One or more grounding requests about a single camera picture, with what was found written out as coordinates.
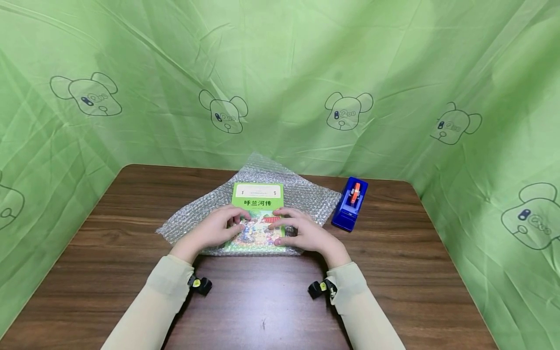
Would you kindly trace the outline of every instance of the bubble wrap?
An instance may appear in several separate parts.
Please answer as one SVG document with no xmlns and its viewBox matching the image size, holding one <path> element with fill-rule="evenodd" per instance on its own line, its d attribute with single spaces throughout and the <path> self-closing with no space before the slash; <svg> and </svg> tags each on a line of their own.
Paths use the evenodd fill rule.
<svg viewBox="0 0 560 350">
<path fill-rule="evenodd" d="M 284 185 L 284 205 L 297 208 L 309 214 L 315 222 L 323 225 L 337 205 L 341 194 L 328 188 L 315 185 L 281 164 L 258 153 L 252 154 L 247 163 L 228 182 L 214 191 L 187 204 L 157 229 L 169 243 L 175 244 L 186 235 L 212 210 L 231 203 L 234 183 L 281 183 Z M 293 236 L 292 227 L 286 227 L 286 235 Z M 227 246 L 208 248 L 205 255 L 299 255 L 301 250 L 292 247 L 276 247 L 263 250 L 262 245 L 244 246 L 229 250 Z"/>
</svg>

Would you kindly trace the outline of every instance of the wooden table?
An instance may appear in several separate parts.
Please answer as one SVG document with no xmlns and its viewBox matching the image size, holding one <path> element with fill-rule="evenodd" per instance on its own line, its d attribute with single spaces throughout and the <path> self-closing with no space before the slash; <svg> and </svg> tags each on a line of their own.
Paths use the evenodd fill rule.
<svg viewBox="0 0 560 350">
<path fill-rule="evenodd" d="M 170 245 L 155 230 L 233 171 L 130 165 L 111 184 L 0 342 L 1 349 L 99 349 Z M 344 178 L 306 176 L 334 190 Z M 346 245 L 407 350 L 496 349 L 414 189 L 368 180 Z M 342 322 L 308 285 L 315 254 L 199 257 L 213 288 L 191 294 L 165 349 L 348 349 Z"/>
</svg>

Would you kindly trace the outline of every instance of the green fabric backdrop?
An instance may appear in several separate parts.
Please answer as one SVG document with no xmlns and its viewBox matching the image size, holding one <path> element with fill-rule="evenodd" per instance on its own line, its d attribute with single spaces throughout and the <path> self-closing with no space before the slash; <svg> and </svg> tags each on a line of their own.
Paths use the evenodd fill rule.
<svg viewBox="0 0 560 350">
<path fill-rule="evenodd" d="M 410 181 L 498 345 L 560 349 L 558 1 L 0 0 L 0 32 L 0 334 L 123 166 L 258 151 Z"/>
</svg>

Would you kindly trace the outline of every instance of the blue tape dispenser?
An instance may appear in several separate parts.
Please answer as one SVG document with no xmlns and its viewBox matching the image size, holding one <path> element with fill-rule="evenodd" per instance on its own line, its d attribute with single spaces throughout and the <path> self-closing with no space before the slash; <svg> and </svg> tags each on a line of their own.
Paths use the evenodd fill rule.
<svg viewBox="0 0 560 350">
<path fill-rule="evenodd" d="M 358 213 L 362 207 L 362 201 L 366 195 L 367 182 L 350 177 L 342 192 L 342 197 L 334 210 L 331 223 L 343 230 L 352 232 Z"/>
</svg>

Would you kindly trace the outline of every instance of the book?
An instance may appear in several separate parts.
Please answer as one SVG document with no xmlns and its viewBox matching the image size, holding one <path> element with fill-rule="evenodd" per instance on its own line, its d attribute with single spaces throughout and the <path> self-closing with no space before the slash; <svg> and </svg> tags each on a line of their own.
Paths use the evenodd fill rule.
<svg viewBox="0 0 560 350">
<path fill-rule="evenodd" d="M 279 253 L 286 247 L 275 246 L 277 238 L 286 235 L 284 227 L 270 230 L 268 226 L 279 220 L 272 212 L 284 206 L 284 186 L 282 184 L 235 183 L 231 203 L 251 214 L 251 219 L 242 218 L 245 229 L 226 243 L 230 252 Z"/>
</svg>

